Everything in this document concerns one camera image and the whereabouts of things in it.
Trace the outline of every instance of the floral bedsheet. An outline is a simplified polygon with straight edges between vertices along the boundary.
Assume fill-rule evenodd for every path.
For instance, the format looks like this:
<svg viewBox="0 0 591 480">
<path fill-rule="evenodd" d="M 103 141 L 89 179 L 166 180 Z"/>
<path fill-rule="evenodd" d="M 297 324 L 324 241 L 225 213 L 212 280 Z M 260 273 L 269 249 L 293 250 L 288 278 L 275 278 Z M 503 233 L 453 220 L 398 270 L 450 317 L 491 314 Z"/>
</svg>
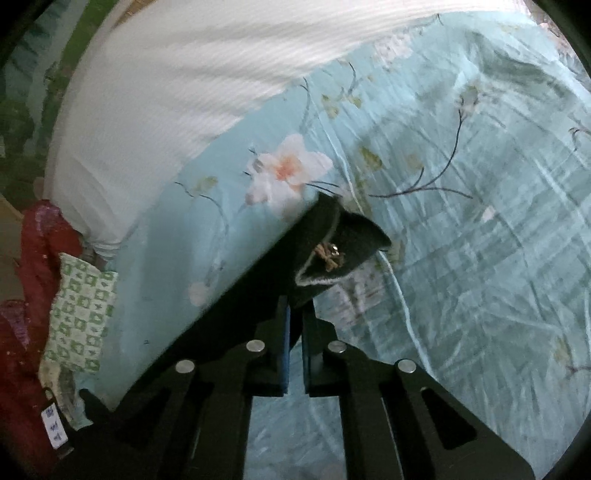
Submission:
<svg viewBox="0 0 591 480">
<path fill-rule="evenodd" d="M 331 192 L 393 247 L 316 299 L 371 357 L 412 358 L 541 478 L 590 409 L 587 79 L 529 18 L 446 14 L 296 81 L 183 168 L 124 242 L 97 377 L 110 406 Z M 338 406 L 257 399 L 246 478 L 344 478 Z"/>
</svg>

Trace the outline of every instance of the green patterned pillow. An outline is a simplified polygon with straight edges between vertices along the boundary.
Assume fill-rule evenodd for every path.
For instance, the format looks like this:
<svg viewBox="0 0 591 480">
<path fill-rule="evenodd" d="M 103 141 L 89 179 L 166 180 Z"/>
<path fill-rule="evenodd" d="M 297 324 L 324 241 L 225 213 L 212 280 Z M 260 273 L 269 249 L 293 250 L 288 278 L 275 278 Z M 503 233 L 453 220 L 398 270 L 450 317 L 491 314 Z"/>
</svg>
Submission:
<svg viewBox="0 0 591 480">
<path fill-rule="evenodd" d="M 60 254 L 60 291 L 53 300 L 45 358 L 80 372 L 98 372 L 106 324 L 113 315 L 116 272 Z"/>
</svg>

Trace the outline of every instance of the red cloth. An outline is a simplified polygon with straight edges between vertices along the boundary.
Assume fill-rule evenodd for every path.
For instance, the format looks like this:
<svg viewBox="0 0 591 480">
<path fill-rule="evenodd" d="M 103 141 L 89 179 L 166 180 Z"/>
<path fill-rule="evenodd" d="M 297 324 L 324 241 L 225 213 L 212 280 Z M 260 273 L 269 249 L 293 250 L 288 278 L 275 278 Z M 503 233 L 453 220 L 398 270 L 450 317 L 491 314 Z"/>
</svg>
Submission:
<svg viewBox="0 0 591 480">
<path fill-rule="evenodd" d="M 48 200 L 25 211 L 17 273 L 25 300 L 0 305 L 0 440 L 29 473 L 47 476 L 55 462 L 41 411 L 37 378 L 49 334 L 49 312 L 60 287 L 60 257 L 82 254 L 77 232 Z"/>
</svg>

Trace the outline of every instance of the brooch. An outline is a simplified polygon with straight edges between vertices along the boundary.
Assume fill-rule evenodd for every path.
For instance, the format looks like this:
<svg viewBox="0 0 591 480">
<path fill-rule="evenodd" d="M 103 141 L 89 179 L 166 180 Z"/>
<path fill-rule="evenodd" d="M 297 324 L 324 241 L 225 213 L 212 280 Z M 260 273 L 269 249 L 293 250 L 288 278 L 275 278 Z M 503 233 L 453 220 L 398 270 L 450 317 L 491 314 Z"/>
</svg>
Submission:
<svg viewBox="0 0 591 480">
<path fill-rule="evenodd" d="M 316 245 L 314 253 L 326 263 L 326 271 L 331 272 L 335 268 L 342 267 L 345 263 L 345 254 L 339 252 L 335 244 L 323 242 Z"/>
</svg>

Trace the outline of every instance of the white label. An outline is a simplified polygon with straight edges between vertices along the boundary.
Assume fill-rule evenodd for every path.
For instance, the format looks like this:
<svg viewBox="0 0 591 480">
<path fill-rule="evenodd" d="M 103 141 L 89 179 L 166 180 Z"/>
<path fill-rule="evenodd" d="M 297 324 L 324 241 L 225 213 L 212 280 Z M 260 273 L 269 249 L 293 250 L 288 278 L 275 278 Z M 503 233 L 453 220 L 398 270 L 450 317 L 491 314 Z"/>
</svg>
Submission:
<svg viewBox="0 0 591 480">
<path fill-rule="evenodd" d="M 57 450 L 68 441 L 68 437 L 61 423 L 60 416 L 57 414 L 56 404 L 52 403 L 43 410 L 41 412 L 41 418 L 43 419 L 43 425 L 45 425 L 51 446 Z"/>
</svg>

